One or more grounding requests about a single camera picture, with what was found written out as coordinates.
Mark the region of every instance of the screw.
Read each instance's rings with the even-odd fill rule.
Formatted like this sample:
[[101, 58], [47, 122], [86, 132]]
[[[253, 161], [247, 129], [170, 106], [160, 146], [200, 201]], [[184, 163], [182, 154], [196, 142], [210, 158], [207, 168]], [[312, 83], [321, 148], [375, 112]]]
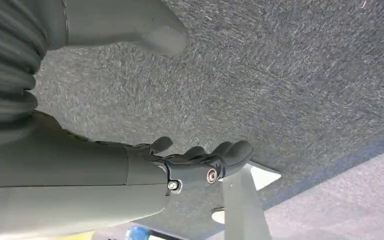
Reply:
[[179, 187], [179, 184], [177, 181], [169, 181], [168, 182], [168, 189], [176, 190], [176, 189], [178, 189], [178, 187]]
[[209, 184], [213, 184], [216, 182], [217, 180], [217, 171], [214, 169], [214, 168], [211, 168], [210, 170], [208, 170], [208, 172], [206, 173], [206, 181], [209, 183]]

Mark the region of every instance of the flexible hose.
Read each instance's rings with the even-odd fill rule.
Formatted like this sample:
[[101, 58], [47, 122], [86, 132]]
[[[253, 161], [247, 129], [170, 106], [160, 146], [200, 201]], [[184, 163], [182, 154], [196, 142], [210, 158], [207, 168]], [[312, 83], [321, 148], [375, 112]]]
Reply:
[[42, 29], [24, 2], [0, 0], [0, 123], [26, 117], [38, 104], [27, 90], [47, 51]]

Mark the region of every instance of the gray robot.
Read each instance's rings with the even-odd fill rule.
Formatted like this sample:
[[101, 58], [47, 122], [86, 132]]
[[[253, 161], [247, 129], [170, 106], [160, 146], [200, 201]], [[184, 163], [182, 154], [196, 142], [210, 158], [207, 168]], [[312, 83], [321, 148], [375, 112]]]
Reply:
[[33, 74], [48, 50], [132, 42], [179, 54], [188, 32], [158, 0], [0, 0], [0, 238], [63, 236], [161, 212], [172, 194], [238, 172], [246, 141], [212, 153], [91, 141], [36, 111]]

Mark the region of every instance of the felt surface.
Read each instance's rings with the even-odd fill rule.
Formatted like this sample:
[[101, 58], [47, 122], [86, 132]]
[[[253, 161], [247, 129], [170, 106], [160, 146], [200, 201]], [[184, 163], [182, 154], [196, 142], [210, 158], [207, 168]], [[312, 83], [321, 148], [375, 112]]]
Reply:
[[[124, 43], [48, 52], [33, 91], [38, 109], [95, 140], [170, 136], [175, 145], [167, 154], [246, 139], [258, 162], [283, 174], [260, 193], [266, 207], [384, 139], [384, 1], [168, 5], [190, 30], [182, 55], [155, 56]], [[214, 185], [175, 196], [164, 212], [139, 222], [201, 239], [221, 229], [210, 215], [222, 204]]]

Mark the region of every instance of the blue object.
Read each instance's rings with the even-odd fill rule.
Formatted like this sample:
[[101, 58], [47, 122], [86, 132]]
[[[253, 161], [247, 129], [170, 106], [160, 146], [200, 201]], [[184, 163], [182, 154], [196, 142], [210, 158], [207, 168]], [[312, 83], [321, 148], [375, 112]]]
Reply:
[[132, 226], [128, 240], [148, 240], [150, 238], [150, 231], [141, 226]]

